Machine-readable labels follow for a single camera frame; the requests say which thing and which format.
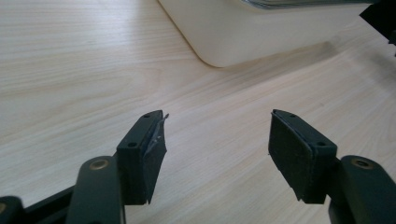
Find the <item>screw hole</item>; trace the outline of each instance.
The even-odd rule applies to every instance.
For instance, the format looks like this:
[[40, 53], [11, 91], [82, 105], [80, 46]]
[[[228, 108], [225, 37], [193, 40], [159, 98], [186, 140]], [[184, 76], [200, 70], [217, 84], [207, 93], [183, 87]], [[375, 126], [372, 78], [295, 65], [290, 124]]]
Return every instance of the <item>screw hole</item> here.
[[6, 211], [7, 205], [5, 203], [0, 203], [0, 214]]
[[368, 164], [367, 162], [365, 162], [365, 161], [356, 161], [356, 163], [357, 163], [359, 166], [364, 166], [364, 167], [369, 166], [369, 164]]
[[128, 147], [136, 147], [137, 146], [137, 143], [130, 143], [130, 144], [128, 144]]
[[371, 162], [363, 161], [356, 158], [352, 159], [352, 164], [354, 164], [357, 167], [360, 167], [361, 169], [366, 169], [366, 170], [374, 169], [374, 165]]
[[107, 166], [108, 166], [107, 160], [98, 160], [98, 161], [94, 161], [93, 163], [90, 164], [90, 169], [91, 170], [101, 170]]

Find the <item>white box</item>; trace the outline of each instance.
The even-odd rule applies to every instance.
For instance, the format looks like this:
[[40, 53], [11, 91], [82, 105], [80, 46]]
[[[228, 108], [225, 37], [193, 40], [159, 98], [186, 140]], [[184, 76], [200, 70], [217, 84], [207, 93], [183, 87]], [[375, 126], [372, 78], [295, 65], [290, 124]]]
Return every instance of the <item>white box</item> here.
[[368, 4], [262, 9], [241, 0], [159, 0], [197, 55], [225, 67], [329, 40]]

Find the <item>light wood grain surface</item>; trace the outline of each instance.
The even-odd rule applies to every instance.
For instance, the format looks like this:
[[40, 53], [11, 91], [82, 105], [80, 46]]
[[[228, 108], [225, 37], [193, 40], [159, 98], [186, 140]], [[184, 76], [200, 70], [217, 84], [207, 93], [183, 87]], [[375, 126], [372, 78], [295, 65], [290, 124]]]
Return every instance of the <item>light wood grain surface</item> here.
[[0, 1], [0, 194], [25, 206], [112, 155], [162, 109], [168, 153], [128, 223], [329, 223], [268, 155], [274, 109], [396, 179], [395, 48], [356, 18], [330, 43], [228, 68], [200, 61], [156, 0]]

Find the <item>white plastic container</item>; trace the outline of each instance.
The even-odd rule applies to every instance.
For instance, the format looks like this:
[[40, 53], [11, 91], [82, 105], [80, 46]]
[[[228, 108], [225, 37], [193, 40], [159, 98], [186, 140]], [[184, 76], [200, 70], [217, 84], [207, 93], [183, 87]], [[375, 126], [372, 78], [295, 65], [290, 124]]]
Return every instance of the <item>white plastic container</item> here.
[[241, 0], [159, 0], [197, 55], [225, 67], [329, 40], [368, 4], [256, 8]]

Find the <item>wooden table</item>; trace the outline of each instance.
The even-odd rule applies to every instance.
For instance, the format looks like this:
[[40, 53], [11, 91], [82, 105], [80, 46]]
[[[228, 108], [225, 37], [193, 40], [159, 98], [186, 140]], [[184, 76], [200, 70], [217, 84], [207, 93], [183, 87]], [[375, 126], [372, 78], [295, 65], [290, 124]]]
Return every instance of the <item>wooden table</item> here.
[[330, 43], [250, 63], [203, 63], [156, 0], [0, 2], [0, 191], [25, 206], [112, 155], [163, 109], [151, 205], [128, 223], [329, 223], [268, 155], [271, 111], [295, 113], [396, 179], [396, 61], [358, 18]]

